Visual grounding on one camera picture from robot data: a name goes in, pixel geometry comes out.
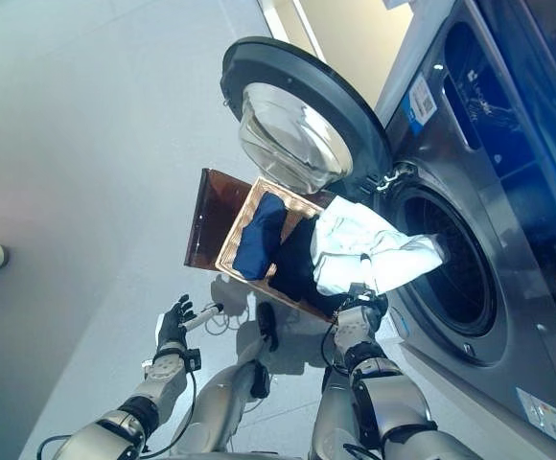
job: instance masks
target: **washing machine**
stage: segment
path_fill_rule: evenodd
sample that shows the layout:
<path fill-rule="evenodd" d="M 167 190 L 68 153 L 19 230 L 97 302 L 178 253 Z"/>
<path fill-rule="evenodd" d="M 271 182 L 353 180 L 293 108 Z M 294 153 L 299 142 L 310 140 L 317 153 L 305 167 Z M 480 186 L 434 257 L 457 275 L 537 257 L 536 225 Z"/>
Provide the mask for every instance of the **washing machine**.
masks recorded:
<path fill-rule="evenodd" d="M 385 128 L 277 40 L 232 45 L 220 86 L 271 179 L 444 235 L 450 260 L 390 292 L 400 336 L 556 441 L 556 8 L 455 2 Z"/>

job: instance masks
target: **robot forearm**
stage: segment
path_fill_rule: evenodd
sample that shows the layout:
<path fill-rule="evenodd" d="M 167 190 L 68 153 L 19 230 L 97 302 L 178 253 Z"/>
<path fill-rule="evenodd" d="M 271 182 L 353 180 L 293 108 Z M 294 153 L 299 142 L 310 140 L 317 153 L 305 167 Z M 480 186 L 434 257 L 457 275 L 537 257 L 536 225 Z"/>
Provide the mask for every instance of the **robot forearm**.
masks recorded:
<path fill-rule="evenodd" d="M 348 369 L 360 441 L 386 460 L 479 457 L 437 430 L 419 387 L 388 359 L 374 338 L 383 311 L 355 306 L 337 318 L 336 348 Z"/>
<path fill-rule="evenodd" d="M 117 410 L 75 433 L 55 459 L 138 458 L 148 438 L 167 422 L 175 402 L 186 389 L 185 359 L 191 352 L 178 342 L 168 342 L 156 354 L 146 379 Z"/>

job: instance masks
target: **white towel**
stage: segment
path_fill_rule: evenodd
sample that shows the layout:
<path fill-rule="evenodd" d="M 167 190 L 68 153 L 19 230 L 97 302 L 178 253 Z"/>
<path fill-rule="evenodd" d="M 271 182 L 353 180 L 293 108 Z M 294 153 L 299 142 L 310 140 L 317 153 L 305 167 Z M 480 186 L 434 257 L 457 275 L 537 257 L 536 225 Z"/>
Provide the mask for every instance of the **white towel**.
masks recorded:
<path fill-rule="evenodd" d="M 361 283 L 377 294 L 387 292 L 442 264 L 436 247 L 432 238 L 408 237 L 371 209 L 337 196 L 314 228 L 316 289 L 333 295 Z M 371 276 L 361 266 L 362 254 L 370 258 Z"/>

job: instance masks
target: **label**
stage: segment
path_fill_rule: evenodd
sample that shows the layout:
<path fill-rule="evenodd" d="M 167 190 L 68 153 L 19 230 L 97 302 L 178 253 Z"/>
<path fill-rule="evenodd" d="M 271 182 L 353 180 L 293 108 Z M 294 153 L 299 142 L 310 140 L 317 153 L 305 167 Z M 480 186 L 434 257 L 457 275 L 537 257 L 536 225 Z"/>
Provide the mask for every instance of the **label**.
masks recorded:
<path fill-rule="evenodd" d="M 414 134 L 421 132 L 425 123 L 437 109 L 438 106 L 435 104 L 433 96 L 431 96 L 428 83 L 423 75 L 419 74 L 402 99 L 402 110 L 408 117 L 412 132 Z"/>
<path fill-rule="evenodd" d="M 517 387 L 517 395 L 529 423 L 556 441 L 556 407 L 539 400 L 519 387 Z"/>

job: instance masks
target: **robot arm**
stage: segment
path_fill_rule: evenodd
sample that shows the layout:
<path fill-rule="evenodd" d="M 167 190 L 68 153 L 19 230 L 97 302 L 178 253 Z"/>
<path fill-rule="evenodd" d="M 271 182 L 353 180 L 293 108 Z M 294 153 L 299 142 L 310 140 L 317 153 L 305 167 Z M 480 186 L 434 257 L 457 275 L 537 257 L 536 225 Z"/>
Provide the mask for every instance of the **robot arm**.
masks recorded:
<path fill-rule="evenodd" d="M 165 314 L 158 334 L 158 347 L 145 379 L 118 409 L 72 435 L 55 459 L 134 460 L 146 441 L 167 422 L 177 398 L 186 389 L 186 373 L 201 367 L 199 350 L 186 345 L 187 330 L 222 310 L 215 305 L 199 316 L 190 311 L 188 295 Z"/>
<path fill-rule="evenodd" d="M 437 430 L 419 387 L 388 359 L 374 338 L 386 308 L 355 301 L 337 317 L 336 353 L 348 370 L 360 441 L 386 460 L 465 460 L 479 457 Z"/>

